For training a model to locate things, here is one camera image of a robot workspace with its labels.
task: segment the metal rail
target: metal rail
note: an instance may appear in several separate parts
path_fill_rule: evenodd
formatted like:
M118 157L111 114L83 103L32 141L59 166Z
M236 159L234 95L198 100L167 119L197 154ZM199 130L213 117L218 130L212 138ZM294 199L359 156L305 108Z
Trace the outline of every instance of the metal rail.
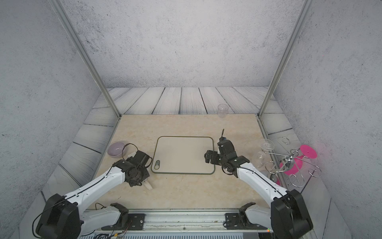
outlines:
M117 106L114 104L113 99L111 98L108 90L106 89L104 83L102 82L102 79L100 75L98 74L95 66L93 65L92 60L90 59L89 55L86 53L86 50L84 46L82 45L78 35L76 34L72 24L69 21L69 18L67 14L65 13L65 10L62 7L62 4L59 0L49 0L50 5L52 6L54 12L57 14L58 19L60 20L62 26L68 33L70 39L73 41L79 55L81 56L82 60L84 61L85 65L90 71L90 74L92 74L92 77L94 81L97 83L99 89L101 90L102 94L105 96L106 101L110 105L110 107L113 109L115 115L117 115L118 118L121 117L121 113L119 112Z
M267 108L268 102L270 101L270 98L272 97L273 92L275 91L276 86L277 86L278 82L280 81L281 74L283 73L283 70L288 63L288 59L289 59L290 55L292 54L293 47L296 44L298 36L300 35L301 30L302 30L304 23L306 21L306 18L308 17L308 15L312 9L313 2L314 2L314 0L305 0L303 8L301 9L300 15L297 19L296 25L292 31L292 34L289 37L289 41L288 41L288 44L285 48L283 57L281 58L280 63L278 64L277 70L273 76L273 79L270 82L270 85L268 87L267 94L265 95L264 101L263 101L261 108L260 108L259 118L261 118L262 115L264 114L265 109Z

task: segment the beige countertop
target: beige countertop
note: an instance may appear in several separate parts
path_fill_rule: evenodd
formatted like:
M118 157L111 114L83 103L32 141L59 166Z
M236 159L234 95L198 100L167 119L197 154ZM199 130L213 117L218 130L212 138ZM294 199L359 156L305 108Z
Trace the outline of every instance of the beige countertop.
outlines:
M225 118L215 114L123 115L112 143L119 140L133 143L152 157L161 136L204 136L216 142L222 129L225 129L224 137L233 143L238 156L251 160L253 154L261 150L259 142L263 137L255 114L228 114ZM126 155L136 151L134 146L127 149ZM118 160L106 154L96 176L106 172ZM105 206L117 202L128 209L239 208L248 202L267 206L249 185L235 176L224 174L220 166L216 166L211 175L154 174L151 168L148 170L150 177L147 181L152 190L122 183L96 202Z

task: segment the wooden floor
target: wooden floor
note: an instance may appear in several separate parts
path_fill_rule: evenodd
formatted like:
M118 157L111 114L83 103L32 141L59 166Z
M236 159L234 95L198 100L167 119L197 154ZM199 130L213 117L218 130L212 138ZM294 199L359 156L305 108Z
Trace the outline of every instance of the wooden floor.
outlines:
M153 87L108 90L122 114L216 114L219 104L228 105L229 114L256 114L267 87ZM276 153L285 153L277 143L279 137L290 139L288 150L299 150L301 143L274 97L268 104L263 121L269 137L275 143ZM101 153L116 122L115 114L101 94L12 238L33 238L29 230L31 222L42 212L45 201L50 196L55 193L64 195L93 179ZM297 189L303 195L314 224L314 231L304 238L351 238L349 229L323 182L321 179L311 178L307 169L309 166L304 164L302 172L308 182L304 189L290 185L291 189Z

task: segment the robotic arm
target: robotic arm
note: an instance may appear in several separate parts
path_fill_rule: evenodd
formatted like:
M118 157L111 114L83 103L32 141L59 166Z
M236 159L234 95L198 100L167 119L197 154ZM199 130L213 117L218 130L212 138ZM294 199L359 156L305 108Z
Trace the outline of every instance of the robotic arm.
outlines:
M249 184L262 198L269 208L255 203L248 203L239 210L240 224L250 227L261 225L271 228L279 239L300 238L313 229L302 195L297 190L288 191L277 185L259 172L247 158L237 156L231 141L223 137L219 139L218 151L208 150L204 155L206 163L220 165L224 173L234 175Z
M299 238L310 231L313 224L301 194L296 190L289 192L277 185L259 172L247 158L238 157L231 141L223 137L223 132L218 151L209 150L204 155L206 163L220 165L223 171L229 172L227 174L245 181L270 206L269 209L255 203L244 205L239 209L239 223L245 225L246 229L253 225L272 228L279 239ZM36 233L43 239L76 239L103 226L113 230L127 229L128 209L118 203L101 210L84 211L123 182L128 182L131 187L141 186L149 177L148 166L145 166L149 158L144 152L137 151L127 160L115 162L107 172L79 189L64 196L51 196L41 213Z
M121 230L128 226L128 209L113 203L89 213L84 211L99 197L115 186L128 182L130 186L142 185L149 177L145 166L151 158L141 151L127 160L119 160L104 174L79 189L60 196L51 196L36 227L43 239L75 239L103 226Z

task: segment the gray wall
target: gray wall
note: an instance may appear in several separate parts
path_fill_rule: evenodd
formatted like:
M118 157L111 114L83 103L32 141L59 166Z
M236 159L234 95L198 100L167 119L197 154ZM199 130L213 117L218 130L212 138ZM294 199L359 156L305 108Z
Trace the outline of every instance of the gray wall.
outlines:
M303 0L62 0L107 87L267 86Z
M381 0L316 0L275 92L355 238L382 232L381 13Z
M8 238L100 91L46 0L1 1L0 16L0 238Z

